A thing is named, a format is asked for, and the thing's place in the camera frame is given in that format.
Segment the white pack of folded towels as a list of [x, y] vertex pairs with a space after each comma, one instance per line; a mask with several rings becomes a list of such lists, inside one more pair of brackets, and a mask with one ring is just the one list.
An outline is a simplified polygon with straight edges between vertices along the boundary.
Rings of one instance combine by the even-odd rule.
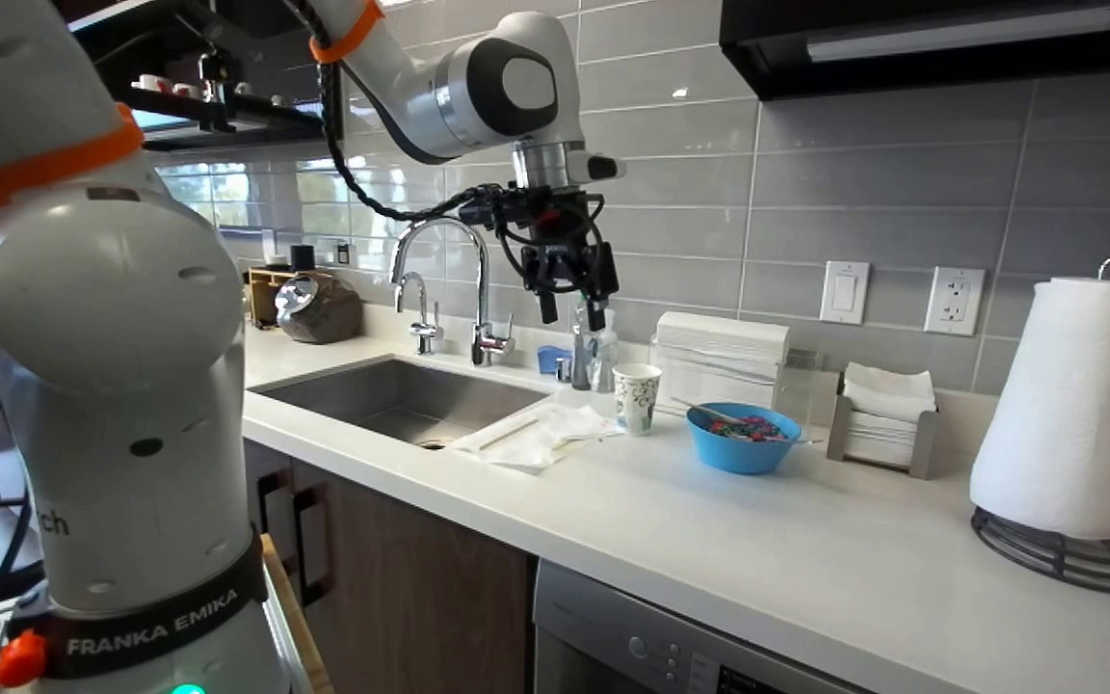
[[765, 322], [667, 311], [650, 336], [660, 369], [656, 408], [683, 412], [683, 401], [773, 409], [788, 358], [789, 329]]

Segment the colourful candies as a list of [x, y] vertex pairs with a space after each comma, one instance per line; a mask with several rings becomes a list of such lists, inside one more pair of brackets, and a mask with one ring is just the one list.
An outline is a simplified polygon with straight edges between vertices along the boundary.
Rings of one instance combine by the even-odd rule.
[[712, 418], [708, 431], [712, 434], [731, 440], [789, 440], [783, 430], [771, 420], [761, 416], [748, 418]]

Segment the glass jar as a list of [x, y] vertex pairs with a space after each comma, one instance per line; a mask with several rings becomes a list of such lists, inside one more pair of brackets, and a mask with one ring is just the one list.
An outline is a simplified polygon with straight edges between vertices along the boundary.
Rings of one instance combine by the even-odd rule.
[[819, 351], [789, 348], [776, 381], [776, 412], [793, 418], [803, 428], [813, 425], [823, 364], [824, 355]]

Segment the stack of white napkins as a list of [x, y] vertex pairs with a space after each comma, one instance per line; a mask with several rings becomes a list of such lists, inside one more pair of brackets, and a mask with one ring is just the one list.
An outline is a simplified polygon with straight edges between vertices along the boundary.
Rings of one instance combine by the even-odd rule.
[[851, 361], [840, 395], [847, 409], [844, 453], [885, 467], [911, 469], [924, 414], [937, 413], [930, 372], [904, 374]]

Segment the tall chrome tap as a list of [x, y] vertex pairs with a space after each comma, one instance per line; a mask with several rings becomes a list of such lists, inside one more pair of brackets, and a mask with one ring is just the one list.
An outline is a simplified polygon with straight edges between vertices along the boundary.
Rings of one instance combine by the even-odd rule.
[[507, 333], [497, 335], [493, 333], [493, 322], [490, 321], [490, 247], [484, 234], [477, 229], [470, 227], [454, 217], [436, 217], [422, 223], [410, 223], [405, 231], [400, 234], [395, 250], [389, 257], [389, 284], [393, 290], [393, 306], [401, 313], [404, 311], [404, 295], [410, 274], [406, 272], [406, 263], [410, 254], [410, 247], [418, 240], [420, 232], [428, 227], [450, 225], [458, 229], [468, 237], [472, 247], [477, 254], [477, 278], [476, 278], [476, 310], [474, 316], [474, 328], [472, 328], [472, 339], [470, 343], [471, 363], [475, 368], [490, 368], [494, 356], [506, 356], [513, 348], [513, 316], [508, 316]]

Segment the spoon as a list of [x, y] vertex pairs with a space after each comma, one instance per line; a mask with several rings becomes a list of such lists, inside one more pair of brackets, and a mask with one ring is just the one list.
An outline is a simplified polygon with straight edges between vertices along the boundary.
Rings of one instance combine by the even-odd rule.
[[682, 398], [673, 398], [673, 396], [672, 396], [672, 400], [676, 404], [679, 404], [679, 405], [686, 406], [688, 409], [695, 410], [695, 412], [702, 412], [704, 414], [708, 414], [708, 416], [714, 418], [714, 420], [722, 420], [723, 422], [728, 423], [728, 425], [743, 426], [746, 423], [745, 421], [739, 420], [739, 418], [731, 418], [730, 414], [719, 413], [719, 412], [717, 412], [717, 410], [714, 410], [714, 409], [712, 409], [709, 406], [704, 406], [702, 404], [697, 404], [697, 403], [695, 403], [695, 401], [687, 401], [687, 400], [684, 400]]

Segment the heap of white paper towels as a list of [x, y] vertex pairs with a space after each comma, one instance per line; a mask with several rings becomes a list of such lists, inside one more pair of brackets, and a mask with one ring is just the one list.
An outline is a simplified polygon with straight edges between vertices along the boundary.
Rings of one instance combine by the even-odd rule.
[[486, 465], [539, 474], [583, 445], [620, 434], [616, 421], [591, 406], [543, 403], [451, 440], [446, 447]]

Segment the wooden rack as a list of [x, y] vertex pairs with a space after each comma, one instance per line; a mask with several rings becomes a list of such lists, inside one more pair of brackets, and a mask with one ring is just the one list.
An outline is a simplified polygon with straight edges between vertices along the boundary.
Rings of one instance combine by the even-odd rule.
[[265, 266], [251, 266], [244, 272], [244, 294], [251, 324], [259, 330], [278, 328], [280, 310], [275, 299], [280, 289], [295, 276], [331, 276], [327, 271], [273, 271]]

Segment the steel sink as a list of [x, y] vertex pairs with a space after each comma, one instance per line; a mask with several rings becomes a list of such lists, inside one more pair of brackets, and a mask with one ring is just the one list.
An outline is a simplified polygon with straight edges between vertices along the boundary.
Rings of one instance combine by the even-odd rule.
[[359, 361], [254, 392], [428, 451], [547, 396], [536, 389], [393, 358]]

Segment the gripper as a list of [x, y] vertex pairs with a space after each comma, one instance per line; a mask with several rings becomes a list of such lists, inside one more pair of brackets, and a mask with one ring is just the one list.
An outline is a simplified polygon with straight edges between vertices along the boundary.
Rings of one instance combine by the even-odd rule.
[[558, 294], [581, 291], [591, 333], [605, 329], [609, 299], [620, 290], [610, 243], [604, 243], [597, 217], [599, 193], [523, 189], [529, 195], [532, 221], [524, 245], [525, 276], [534, 282], [541, 321], [559, 319]]

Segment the white switch plate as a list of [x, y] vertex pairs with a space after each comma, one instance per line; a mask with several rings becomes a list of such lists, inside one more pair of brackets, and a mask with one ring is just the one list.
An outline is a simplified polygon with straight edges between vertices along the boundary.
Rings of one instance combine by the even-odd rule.
[[818, 320], [862, 325], [871, 264], [830, 260], [825, 268]]

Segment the narrow wooden cabinet door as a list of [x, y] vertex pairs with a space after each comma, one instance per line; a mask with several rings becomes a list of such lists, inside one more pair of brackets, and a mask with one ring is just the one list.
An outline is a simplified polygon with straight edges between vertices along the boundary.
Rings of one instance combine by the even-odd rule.
[[[258, 529], [258, 510], [256, 502], [254, 500], [254, 492], [252, 491], [252, 483], [255, 482], [261, 474], [268, 473], [268, 471], [274, 471], [278, 469], [289, 469], [292, 475], [291, 457], [286, 456], [285, 453], [274, 451], [272, 447], [265, 447], [263, 444], [259, 444], [255, 440], [244, 439], [244, 470], [246, 471], [248, 479], [248, 510], [250, 510], [251, 523], [254, 524], [255, 530]], [[292, 489], [294, 489], [294, 475], [292, 475]], [[287, 572], [290, 579], [295, 579], [297, 575], [296, 570], [291, 573]]]

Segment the white paper towel roll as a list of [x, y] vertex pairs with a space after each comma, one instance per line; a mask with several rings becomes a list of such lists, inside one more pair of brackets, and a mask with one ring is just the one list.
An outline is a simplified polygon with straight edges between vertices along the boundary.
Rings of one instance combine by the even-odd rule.
[[1110, 539], [1110, 280], [1035, 288], [969, 497], [1030, 529]]

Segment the grey soap dispenser bottle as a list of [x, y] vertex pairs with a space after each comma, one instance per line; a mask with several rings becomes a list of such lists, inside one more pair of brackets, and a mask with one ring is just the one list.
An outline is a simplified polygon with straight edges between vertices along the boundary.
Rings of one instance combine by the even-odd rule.
[[592, 330], [589, 302], [583, 296], [578, 299], [574, 308], [572, 322], [572, 372], [571, 385], [573, 389], [589, 391], [592, 389], [591, 363], [592, 363]]

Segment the steel dishwasher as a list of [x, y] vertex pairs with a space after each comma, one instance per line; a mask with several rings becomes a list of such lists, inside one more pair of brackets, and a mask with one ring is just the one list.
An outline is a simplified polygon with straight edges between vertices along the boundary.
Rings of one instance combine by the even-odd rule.
[[542, 559], [533, 694], [872, 694]]

